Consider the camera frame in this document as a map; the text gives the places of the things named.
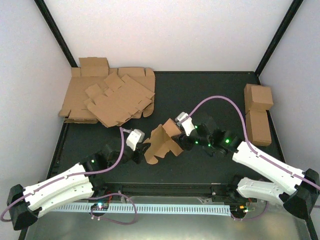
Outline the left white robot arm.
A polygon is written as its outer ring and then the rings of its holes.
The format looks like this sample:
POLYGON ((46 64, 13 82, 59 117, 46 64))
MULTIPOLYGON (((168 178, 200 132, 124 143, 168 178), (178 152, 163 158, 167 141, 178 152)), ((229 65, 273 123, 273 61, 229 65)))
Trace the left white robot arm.
POLYGON ((105 145, 81 163, 50 179, 31 186, 17 184, 11 187, 7 206, 13 229, 28 228, 46 213, 65 204, 89 198, 103 199, 108 187, 96 172, 108 169, 116 162, 139 164, 149 147, 150 143, 139 143, 135 149, 126 145, 121 151, 105 145))

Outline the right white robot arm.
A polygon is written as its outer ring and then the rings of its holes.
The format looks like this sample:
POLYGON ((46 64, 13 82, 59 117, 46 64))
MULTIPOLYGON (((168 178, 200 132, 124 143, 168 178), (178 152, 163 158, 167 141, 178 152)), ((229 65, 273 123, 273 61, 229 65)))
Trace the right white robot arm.
POLYGON ((231 159, 263 177, 267 182, 241 178, 227 189, 228 198, 234 202, 260 199, 282 205, 291 215, 308 220, 320 195, 320 175, 309 168, 305 171, 290 166, 247 143, 229 130, 220 129, 210 116, 196 121, 185 112, 175 118, 182 130, 173 139, 183 150, 200 146, 209 155, 231 155, 231 159))

